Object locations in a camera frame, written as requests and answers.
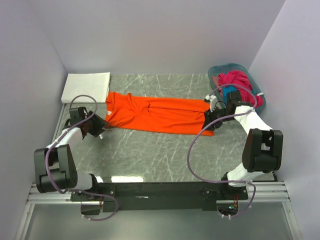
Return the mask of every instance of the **black metal bar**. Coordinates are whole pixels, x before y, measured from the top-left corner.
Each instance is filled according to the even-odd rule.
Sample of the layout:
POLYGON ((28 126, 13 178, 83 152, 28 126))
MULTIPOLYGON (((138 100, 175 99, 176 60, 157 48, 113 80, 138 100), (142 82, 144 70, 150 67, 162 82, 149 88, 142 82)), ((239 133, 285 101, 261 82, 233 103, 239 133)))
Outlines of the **black metal bar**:
MULTIPOLYGON (((247 200, 245 187, 231 187, 226 183, 207 182, 130 182, 99 183, 98 192, 114 196, 119 202, 119 210, 172 210, 203 209, 216 211, 217 200, 247 200)), ((85 194, 75 193, 71 201, 99 201, 85 194)), ((103 199, 103 212, 112 212, 114 202, 103 199)))

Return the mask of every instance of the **pink cloth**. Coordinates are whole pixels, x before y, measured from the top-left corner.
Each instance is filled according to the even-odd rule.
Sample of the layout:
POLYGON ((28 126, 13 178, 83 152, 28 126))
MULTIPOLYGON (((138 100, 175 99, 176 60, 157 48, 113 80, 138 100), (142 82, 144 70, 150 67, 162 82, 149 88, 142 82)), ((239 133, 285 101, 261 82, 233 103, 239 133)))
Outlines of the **pink cloth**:
MULTIPOLYGON (((233 70, 228 72, 227 74, 221 73, 219 74, 218 78, 219 78, 218 80, 219 85, 238 84, 252 91, 252 85, 250 84, 247 75, 242 71, 233 70)), ((246 90, 243 90, 242 88, 237 88, 236 86, 235 88, 240 91, 242 101, 250 102, 252 105, 255 104, 255 100, 251 96, 251 94, 249 94, 246 90)), ((255 96, 255 98, 257 101, 256 108, 258 108, 264 103, 264 100, 257 95, 255 96)))

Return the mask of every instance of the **blue bin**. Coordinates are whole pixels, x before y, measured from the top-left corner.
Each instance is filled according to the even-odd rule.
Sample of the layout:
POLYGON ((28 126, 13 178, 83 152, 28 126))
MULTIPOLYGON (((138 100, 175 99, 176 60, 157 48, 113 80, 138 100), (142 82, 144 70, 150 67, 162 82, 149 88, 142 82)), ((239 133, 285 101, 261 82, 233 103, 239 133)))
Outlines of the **blue bin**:
MULTIPOLYGON (((232 70, 242 71, 248 76, 248 79, 249 79, 249 81, 250 81, 250 83, 252 85, 252 93, 254 95, 257 95, 258 93, 261 93, 261 90, 259 89, 259 87, 255 83, 253 78, 250 76, 250 74, 247 72, 247 70, 243 66, 241 66, 239 64, 235 64, 235 63, 229 63, 229 64, 221 65, 221 66, 213 66, 212 68, 210 68, 210 70, 208 71, 208 77, 209 77, 210 86, 211 86, 212 90, 217 88, 217 86, 215 85, 214 81, 212 80, 212 77, 213 76, 218 76, 219 74, 222 74, 222 73, 223 74, 227 74, 228 72, 230 72, 232 70)), ((219 101, 224 101, 223 97, 219 93, 216 94, 216 96, 217 96, 219 101)), ((255 109, 255 112, 257 114, 260 114, 261 111, 266 106, 265 96, 261 95, 260 97, 263 99, 263 104, 260 107, 257 107, 255 109)))

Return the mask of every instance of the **red clothing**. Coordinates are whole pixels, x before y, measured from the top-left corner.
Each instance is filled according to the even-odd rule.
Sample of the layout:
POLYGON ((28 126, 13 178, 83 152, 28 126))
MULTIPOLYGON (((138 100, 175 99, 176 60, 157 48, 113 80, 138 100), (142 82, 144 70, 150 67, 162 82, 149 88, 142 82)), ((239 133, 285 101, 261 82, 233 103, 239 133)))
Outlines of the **red clothing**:
MULTIPOLYGON (((210 105, 203 100, 131 96, 109 92, 105 120, 110 127, 166 134, 198 134, 210 105)), ((213 131, 202 135, 213 136, 213 131)))
MULTIPOLYGON (((250 84, 247 75, 242 71, 233 70, 233 71, 228 72, 227 74, 221 73, 221 74, 219 74, 218 77, 219 77, 218 83, 220 85, 238 84, 238 85, 241 85, 241 86, 245 87, 246 89, 252 91, 252 85, 250 84)), ((242 101, 250 102, 252 105, 255 104, 255 100, 253 99, 251 94, 249 94, 246 90, 244 90, 242 88, 237 88, 236 86, 234 86, 234 87, 240 91, 242 101)), ((255 96, 255 98, 257 101, 256 108, 258 108, 264 103, 264 100, 260 96, 257 96, 257 95, 255 96)))

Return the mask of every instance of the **cable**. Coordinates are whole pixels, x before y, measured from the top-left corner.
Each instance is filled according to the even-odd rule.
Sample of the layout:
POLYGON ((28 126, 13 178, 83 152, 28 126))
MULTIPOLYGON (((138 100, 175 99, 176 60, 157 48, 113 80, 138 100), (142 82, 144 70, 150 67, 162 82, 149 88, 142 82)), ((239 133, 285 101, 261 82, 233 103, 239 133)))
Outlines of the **cable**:
MULTIPOLYGON (((51 147, 49 147, 48 151, 46 152, 45 154, 45 170, 46 170, 46 173, 50 179, 50 182, 52 184, 52 186, 54 187, 54 189, 60 193, 60 194, 65 194, 69 191, 69 189, 66 189, 64 191, 62 191, 58 185, 56 184, 54 178, 52 177, 52 174, 50 172, 50 168, 49 168, 49 155, 50 155, 50 152, 52 151, 52 149, 54 149, 56 147, 56 145, 62 140, 64 139, 64 137, 70 132, 70 130, 76 128, 77 126, 85 123, 86 121, 88 121, 89 119, 91 119, 97 112, 98 110, 98 103, 97 101, 92 97, 92 96, 89 96, 89 95, 85 95, 85 94, 81 94, 81 95, 78 95, 76 96, 74 99, 72 99, 71 103, 70 103, 70 108, 72 107, 72 104, 74 103, 74 101, 79 98, 79 97, 87 97, 87 98, 90 98, 94 101, 94 111, 93 113, 88 116, 87 118, 83 119, 82 121, 76 123, 75 125, 69 127, 63 134, 61 134, 60 137, 58 137, 54 143, 51 145, 51 147)), ((98 197, 103 197, 103 198, 108 198, 108 199, 111 199, 115 202, 115 209, 114 211, 107 217, 104 217, 104 218, 90 218, 90 217, 87 217, 87 216, 84 216, 86 219, 88 220, 91 220, 91 221, 103 221, 103 220, 107 220, 109 218, 111 218, 113 215, 116 214, 116 212, 118 211, 119 209, 119 204, 118 204, 118 201, 113 197, 113 196, 109 196, 109 195, 104 195, 104 194, 99 194, 99 193, 92 193, 92 192, 87 192, 87 191, 82 191, 82 190, 78 190, 78 189, 70 189, 71 191, 74 191, 74 192, 79 192, 79 193, 85 193, 85 194, 88 194, 88 195, 92 195, 92 196, 98 196, 98 197)))
MULTIPOLYGON (((241 88, 241 89, 244 89, 245 91, 247 91, 248 93, 250 93, 254 99, 254 105, 253 105, 253 108, 255 108, 258 104, 257 102, 257 99, 256 97, 253 95, 253 93, 248 90, 247 88, 241 86, 241 85, 238 85, 238 84, 233 84, 233 83, 227 83, 227 84, 223 84, 223 85, 220 85, 218 86, 215 90, 213 90, 209 96, 211 96, 212 94, 214 94, 219 88, 222 88, 224 86, 234 86, 234 87, 237 87, 237 88, 241 88)), ((249 114, 250 112, 252 111, 252 109, 248 110, 247 112, 244 112, 244 113, 238 113, 238 114, 233 114, 233 115, 228 115, 228 116, 222 116, 222 117, 219 117, 217 118, 216 120, 210 122, 207 126, 205 126, 196 136, 195 138, 193 139, 193 141, 191 142, 190 146, 189 146, 189 149, 188 149, 188 152, 187 152, 187 155, 186 155, 186 163, 187 163, 187 166, 190 170, 190 172, 192 173, 193 176, 195 176, 197 179, 203 181, 203 182, 207 182, 207 183, 211 183, 211 184, 228 184, 228 183, 242 183, 242 184, 249 184, 251 186, 253 186, 253 193, 252 193, 252 197, 249 201, 249 203, 247 204, 247 206, 245 206, 245 208, 237 213, 236 215, 233 215, 231 216, 231 218, 235 218, 235 217, 238 217, 240 216, 241 214, 243 214, 252 204, 254 198, 255 198, 255 195, 256 195, 256 185, 254 185, 252 182, 246 182, 246 181, 242 181, 242 180, 223 180, 223 181, 215 181, 215 180, 209 180, 209 179, 205 179, 199 175, 197 175, 193 169, 191 168, 191 165, 190 165, 190 152, 191 152, 191 149, 193 147, 193 145, 195 144, 196 140, 199 138, 199 136, 205 131, 207 130, 210 126, 212 126, 213 124, 221 121, 221 120, 224 120, 224 119, 229 119, 229 118, 234 118, 234 117, 239 117, 239 116, 243 116, 243 115, 246 115, 246 114, 249 114)))
POLYGON ((224 106, 227 106, 227 104, 226 104, 224 101, 217 101, 217 102, 215 103, 215 105, 214 105, 215 108, 217 107, 217 104, 218 104, 218 103, 223 103, 224 106))

